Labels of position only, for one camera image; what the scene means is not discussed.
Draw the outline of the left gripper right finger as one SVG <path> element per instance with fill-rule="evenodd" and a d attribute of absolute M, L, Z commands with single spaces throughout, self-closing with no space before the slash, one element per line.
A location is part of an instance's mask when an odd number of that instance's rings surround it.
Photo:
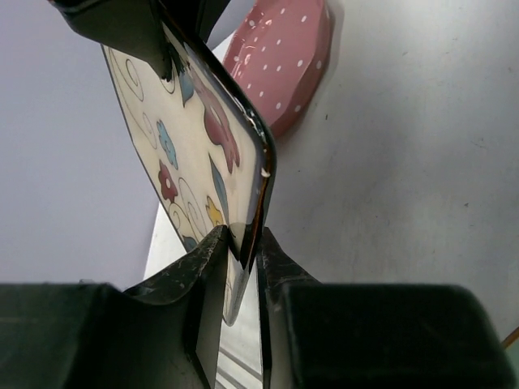
<path fill-rule="evenodd" d="M 311 312 L 319 281 L 266 228 L 256 257 L 264 388 L 317 388 L 322 335 Z"/>

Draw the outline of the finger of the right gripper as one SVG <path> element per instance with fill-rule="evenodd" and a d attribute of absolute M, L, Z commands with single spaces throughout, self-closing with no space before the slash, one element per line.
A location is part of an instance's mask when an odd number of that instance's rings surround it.
<path fill-rule="evenodd" d="M 230 0 L 197 0 L 195 2 L 195 32 L 204 42 L 222 16 Z"/>
<path fill-rule="evenodd" d="M 172 78 L 157 1 L 62 0 L 50 4 L 77 34 L 146 62 L 161 79 Z"/>

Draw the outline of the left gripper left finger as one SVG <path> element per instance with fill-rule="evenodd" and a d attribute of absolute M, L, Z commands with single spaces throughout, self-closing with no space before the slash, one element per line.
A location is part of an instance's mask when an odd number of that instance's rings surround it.
<path fill-rule="evenodd" d="M 135 388 L 213 388 L 228 267 L 229 230 L 217 226 L 190 252 L 127 289 Z"/>

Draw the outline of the cream flower square plate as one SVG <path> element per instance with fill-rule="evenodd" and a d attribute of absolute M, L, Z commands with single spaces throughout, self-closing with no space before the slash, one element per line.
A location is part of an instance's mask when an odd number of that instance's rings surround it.
<path fill-rule="evenodd" d="M 234 324 L 264 227 L 276 169 L 272 135 L 220 61 L 168 10 L 161 26 L 172 77 L 104 47 L 131 142 L 187 250 L 229 229 L 223 318 Z"/>

